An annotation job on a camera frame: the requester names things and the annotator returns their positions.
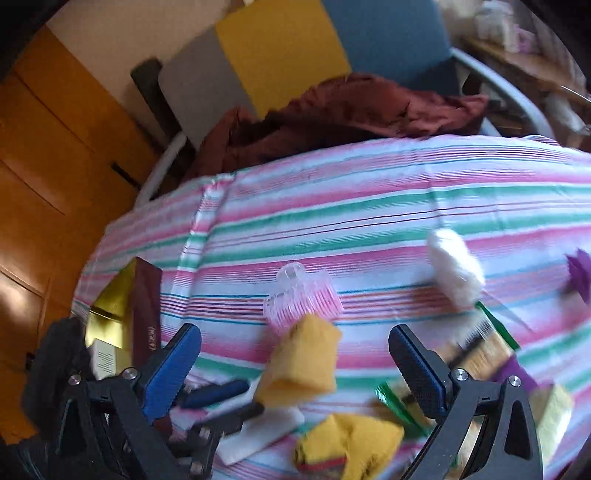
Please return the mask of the purple origami paper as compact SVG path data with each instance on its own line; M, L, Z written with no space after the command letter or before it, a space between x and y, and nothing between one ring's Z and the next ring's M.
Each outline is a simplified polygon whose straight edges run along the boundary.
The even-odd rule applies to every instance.
M574 255L567 256L567 267L572 289L580 295L585 304L589 305L591 289L590 255L586 251L578 249Z

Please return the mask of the pink plastic hair roller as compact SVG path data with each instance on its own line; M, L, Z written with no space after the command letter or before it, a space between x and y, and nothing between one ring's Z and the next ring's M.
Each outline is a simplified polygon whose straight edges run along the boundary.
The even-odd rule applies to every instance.
M276 336L286 334L304 315L327 321L342 315L344 307L325 269L308 272L301 263L283 265L276 274L276 286L263 300L263 316Z

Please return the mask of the gold tray box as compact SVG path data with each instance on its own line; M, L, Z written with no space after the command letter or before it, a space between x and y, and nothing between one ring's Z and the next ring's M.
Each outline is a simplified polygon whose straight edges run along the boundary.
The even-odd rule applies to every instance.
M95 339L123 351L118 374L132 364L132 293L136 266L137 260L131 260L110 280L91 305L86 323L88 351Z

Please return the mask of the striped pink green bedsheet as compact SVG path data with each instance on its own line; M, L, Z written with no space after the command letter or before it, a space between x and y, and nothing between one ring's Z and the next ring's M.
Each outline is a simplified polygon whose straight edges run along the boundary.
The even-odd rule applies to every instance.
M565 291L567 258L590 247L590 157L540 138L377 140L294 156L179 187L108 226L73 299L86 314L141 257L162 272L161 332L199 327L194 384L253 379L273 350L263 299L283 265L329 273L344 305L335 393L301 407L304 427L334 412L387 415L377 385L396 378L394 324L432 348L466 323L433 281L428 234L459 233L486 276L485 305L519 360L575 408L545 475L590 433L590 311Z

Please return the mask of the grey yellow blue chair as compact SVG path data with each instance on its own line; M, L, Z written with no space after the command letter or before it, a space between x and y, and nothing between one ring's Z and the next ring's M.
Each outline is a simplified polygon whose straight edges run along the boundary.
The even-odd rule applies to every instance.
M234 108L262 119L319 83L352 73L375 75L415 91L470 96L460 69L518 110L532 132L552 128L523 92L455 48L433 1L256 1L198 34L170 60L148 58L132 80L169 138L143 183L147 204L167 171L183 176L204 137Z

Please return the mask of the wooden desk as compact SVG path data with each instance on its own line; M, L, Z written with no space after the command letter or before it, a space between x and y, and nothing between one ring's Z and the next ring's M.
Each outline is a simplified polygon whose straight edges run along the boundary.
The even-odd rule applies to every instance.
M541 92L560 94L582 107L590 107L590 96L586 89L578 86L556 64L541 55L506 52L496 44L472 37L464 37L462 44L471 55L502 65L512 73L525 77Z

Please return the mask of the yellow sock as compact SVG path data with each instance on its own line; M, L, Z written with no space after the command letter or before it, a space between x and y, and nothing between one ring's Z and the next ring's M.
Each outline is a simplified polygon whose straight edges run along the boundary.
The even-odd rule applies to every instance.
M404 439L404 427L358 414L334 413L297 440L294 466L335 479L376 479Z

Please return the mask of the pale yellow sponge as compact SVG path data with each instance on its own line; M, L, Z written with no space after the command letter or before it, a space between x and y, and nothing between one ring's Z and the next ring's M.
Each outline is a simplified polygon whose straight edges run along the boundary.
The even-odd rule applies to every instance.
M574 409L570 393L559 384L536 387L529 394L543 466L550 464L568 429Z

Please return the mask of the maroon jacket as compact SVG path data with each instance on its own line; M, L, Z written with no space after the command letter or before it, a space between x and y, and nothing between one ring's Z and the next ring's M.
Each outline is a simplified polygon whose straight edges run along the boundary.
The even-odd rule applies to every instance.
M489 105L483 94L442 96L375 75L319 83L262 119L226 111L204 137L184 178L232 173L318 149L380 138L476 135Z

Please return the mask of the white small box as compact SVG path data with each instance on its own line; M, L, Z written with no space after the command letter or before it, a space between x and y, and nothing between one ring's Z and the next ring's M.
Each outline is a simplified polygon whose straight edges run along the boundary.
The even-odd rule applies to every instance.
M96 380L114 377L120 372L123 351L100 339L95 339L89 347L90 366Z

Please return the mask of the wooden wardrobe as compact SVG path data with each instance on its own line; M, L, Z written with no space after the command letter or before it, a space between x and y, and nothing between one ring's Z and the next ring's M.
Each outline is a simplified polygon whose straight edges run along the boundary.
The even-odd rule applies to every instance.
M33 433L25 363L70 310L105 226L157 159L144 132L48 28L1 83L1 433Z

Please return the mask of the white foam block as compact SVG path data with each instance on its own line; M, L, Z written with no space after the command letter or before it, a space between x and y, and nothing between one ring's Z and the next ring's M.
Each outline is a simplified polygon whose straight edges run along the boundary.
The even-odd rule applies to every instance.
M245 421L238 433L224 437L216 454L224 466L235 465L293 433L304 424L297 407L265 409L262 415Z

